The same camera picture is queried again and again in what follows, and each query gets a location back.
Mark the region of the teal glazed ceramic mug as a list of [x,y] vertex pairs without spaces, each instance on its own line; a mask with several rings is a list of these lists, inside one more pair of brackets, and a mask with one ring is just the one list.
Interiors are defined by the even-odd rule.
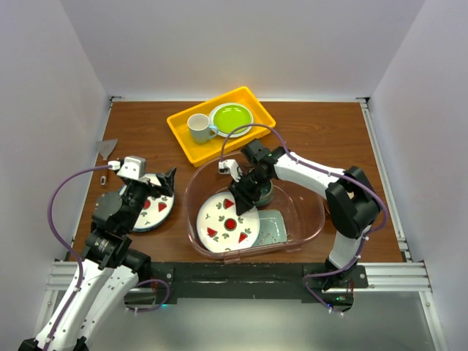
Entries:
[[254,204],[256,207],[261,208],[270,204],[274,196],[273,182],[270,181],[265,187],[260,190],[260,197]]

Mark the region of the yellow plastic tray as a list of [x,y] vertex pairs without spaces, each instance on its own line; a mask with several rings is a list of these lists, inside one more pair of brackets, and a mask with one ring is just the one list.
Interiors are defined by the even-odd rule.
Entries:
[[219,135],[207,141],[207,143],[196,143],[193,140],[187,125],[189,117],[196,113],[208,115],[216,107],[225,103],[234,102],[247,107],[252,112],[254,123],[265,124],[269,127],[276,126],[276,121],[273,119],[271,114],[246,86],[235,88],[222,95],[187,108],[186,110],[182,110],[181,112],[173,114],[167,118],[167,124],[171,129],[171,132],[174,134],[189,162],[195,167],[201,166],[218,157],[221,150],[224,150],[226,153],[233,151],[249,141],[263,137],[270,132],[268,129],[263,129],[261,127],[251,127],[251,129],[244,133],[244,135],[231,137],[225,146],[222,145],[225,141],[223,133],[219,133]]

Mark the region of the green plate white rim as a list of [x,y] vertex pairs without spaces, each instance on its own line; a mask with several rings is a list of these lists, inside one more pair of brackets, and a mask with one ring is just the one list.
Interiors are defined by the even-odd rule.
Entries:
[[253,114],[246,106],[228,102],[216,106],[208,115],[211,125],[218,129],[218,135],[231,138],[244,136],[252,127]]

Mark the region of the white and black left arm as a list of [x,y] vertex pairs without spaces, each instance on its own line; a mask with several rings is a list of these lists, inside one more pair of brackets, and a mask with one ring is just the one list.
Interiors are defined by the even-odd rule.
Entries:
[[148,198],[173,195],[176,169],[157,173],[154,184],[141,170],[125,174],[119,162],[108,167],[125,189],[97,198],[83,251],[69,251],[78,267],[64,297],[43,329],[24,340],[20,350],[90,350],[98,330],[124,296],[133,287],[155,281],[151,258],[131,249],[128,235]]

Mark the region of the mint divided rectangular plate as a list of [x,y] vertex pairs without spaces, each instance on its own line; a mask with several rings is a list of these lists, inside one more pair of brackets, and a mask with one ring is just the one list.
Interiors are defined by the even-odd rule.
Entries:
[[253,247],[280,244],[287,241],[284,218],[280,211],[262,210],[258,214],[260,231]]

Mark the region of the clear plastic bin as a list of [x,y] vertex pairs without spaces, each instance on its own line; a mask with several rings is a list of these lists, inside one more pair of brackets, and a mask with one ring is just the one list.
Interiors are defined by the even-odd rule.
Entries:
[[199,167],[189,180],[184,194],[184,221],[188,238],[196,251],[202,256],[233,263],[270,252],[294,252],[304,244],[313,241],[325,224],[325,209],[322,198],[314,192],[286,181],[274,180],[274,196],[269,205],[257,208],[280,211],[287,231],[287,241],[280,244],[256,246],[249,249],[213,253],[208,251],[197,235],[196,221],[202,204],[220,192],[229,192],[232,179],[229,175],[218,173],[218,159]]

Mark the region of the grey triangular scraper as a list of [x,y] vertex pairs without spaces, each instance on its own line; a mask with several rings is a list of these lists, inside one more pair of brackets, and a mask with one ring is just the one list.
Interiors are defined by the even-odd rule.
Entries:
[[96,142],[97,152],[102,157],[103,161],[107,161],[108,157],[115,149],[117,142],[117,139],[101,140]]

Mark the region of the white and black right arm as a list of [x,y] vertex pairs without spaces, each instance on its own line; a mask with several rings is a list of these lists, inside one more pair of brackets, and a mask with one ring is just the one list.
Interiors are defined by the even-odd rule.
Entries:
[[359,167],[342,170],[319,165],[286,146],[270,150],[258,139],[244,146],[241,153],[251,166],[246,172],[234,159],[222,157],[218,163],[218,171],[232,179],[228,189],[237,214],[253,209],[260,199],[260,190],[272,179],[318,194],[328,205],[336,237],[324,268],[305,275],[303,281],[327,279],[330,285],[343,287],[352,278],[371,226],[379,214],[386,212],[366,174]]

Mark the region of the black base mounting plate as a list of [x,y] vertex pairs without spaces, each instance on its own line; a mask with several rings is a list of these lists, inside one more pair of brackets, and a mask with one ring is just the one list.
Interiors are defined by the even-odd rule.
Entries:
[[169,285],[147,283],[156,303],[175,304],[182,298],[293,299],[316,303],[321,297],[327,306],[349,310],[353,293],[369,286],[362,265],[333,276],[323,263],[156,263],[152,262],[147,278],[160,279]]

